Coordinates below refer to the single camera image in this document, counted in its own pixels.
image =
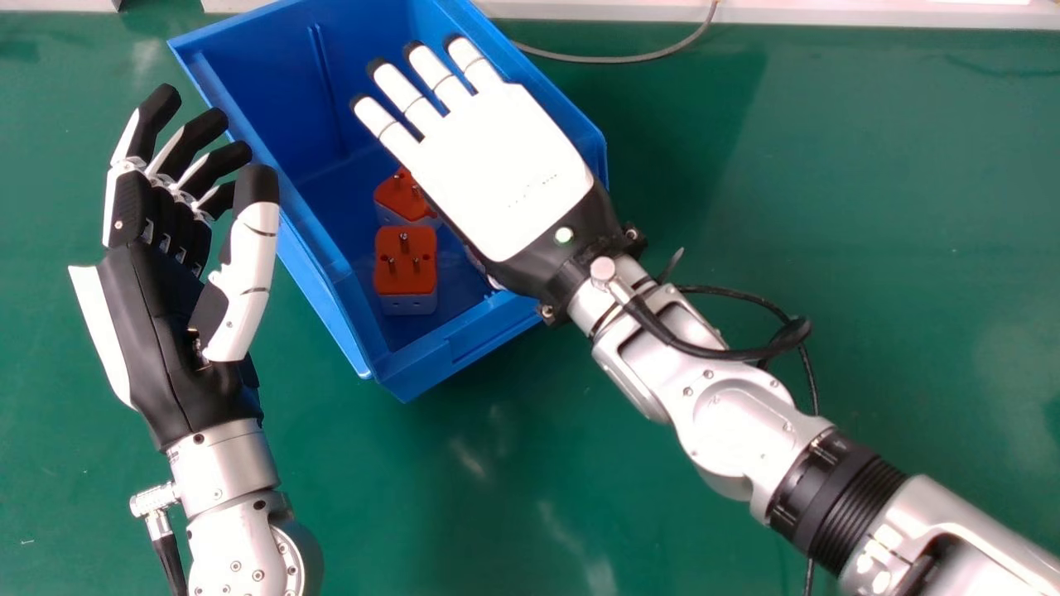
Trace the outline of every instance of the robotic hand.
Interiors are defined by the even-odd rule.
[[[909,477],[799,413],[756,366],[805,337],[805,321],[759,350],[732,350],[674,285],[637,263],[639,232],[555,123],[520,85],[501,80],[466,39],[447,43],[464,87],[431,50],[406,57],[447,113],[392,65],[369,72],[375,100],[353,112],[401,161],[499,284],[570,318],[593,357],[649,419],[671,424],[718,492],[858,595],[1060,595],[1060,560],[926,476]]]
[[[93,267],[70,267],[111,388],[143,416],[173,472],[129,507],[145,520],[174,596],[312,596],[320,549],[275,490],[280,478],[247,354],[272,281],[277,176],[246,165],[243,142],[193,162],[228,127],[217,108],[179,128],[152,158],[179,107],[177,90],[162,85],[132,112],[107,174],[106,256]],[[214,186],[240,168],[234,183]],[[220,269],[204,286],[210,224],[228,209],[234,218]],[[178,503],[194,559],[188,580],[166,513]]]

